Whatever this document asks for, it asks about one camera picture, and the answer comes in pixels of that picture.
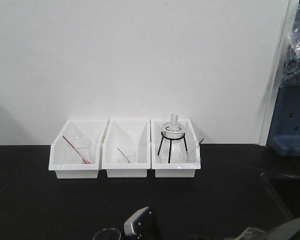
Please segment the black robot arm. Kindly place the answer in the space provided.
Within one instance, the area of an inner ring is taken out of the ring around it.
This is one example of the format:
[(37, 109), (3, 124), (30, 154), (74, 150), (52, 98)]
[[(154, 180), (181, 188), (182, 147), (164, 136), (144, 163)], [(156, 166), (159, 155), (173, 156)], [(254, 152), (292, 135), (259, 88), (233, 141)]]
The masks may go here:
[(300, 217), (271, 229), (248, 227), (235, 240), (300, 240)]

